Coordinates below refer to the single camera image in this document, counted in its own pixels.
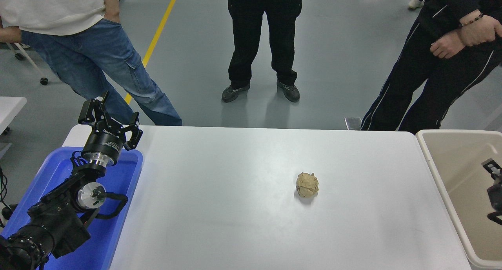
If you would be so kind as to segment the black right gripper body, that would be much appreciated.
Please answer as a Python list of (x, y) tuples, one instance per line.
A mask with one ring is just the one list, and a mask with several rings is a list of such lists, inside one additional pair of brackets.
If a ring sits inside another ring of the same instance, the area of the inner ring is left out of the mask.
[(500, 183), (492, 185), (487, 189), (487, 194), (491, 207), (495, 211), (502, 211), (502, 185)]

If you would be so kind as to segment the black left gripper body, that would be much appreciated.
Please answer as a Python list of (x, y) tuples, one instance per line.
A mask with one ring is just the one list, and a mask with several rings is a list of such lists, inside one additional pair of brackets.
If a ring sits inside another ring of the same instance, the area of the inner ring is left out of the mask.
[(117, 163), (124, 144), (123, 125), (92, 125), (81, 155), (88, 162)]

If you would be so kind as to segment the person's bare hand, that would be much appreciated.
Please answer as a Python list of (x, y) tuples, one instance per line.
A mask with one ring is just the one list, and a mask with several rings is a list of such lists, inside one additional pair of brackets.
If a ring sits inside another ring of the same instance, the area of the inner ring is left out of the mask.
[(449, 59), (457, 55), (466, 45), (463, 43), (459, 30), (453, 30), (431, 44), (429, 51), (438, 58)]

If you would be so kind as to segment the person's braceleted hand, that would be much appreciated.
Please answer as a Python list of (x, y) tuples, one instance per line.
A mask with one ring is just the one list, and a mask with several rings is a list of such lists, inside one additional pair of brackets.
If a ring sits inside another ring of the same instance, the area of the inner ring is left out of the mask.
[(487, 15), (469, 25), (461, 27), (459, 30), (460, 39), (465, 46), (492, 42), (501, 35), (501, 23), (497, 19)]

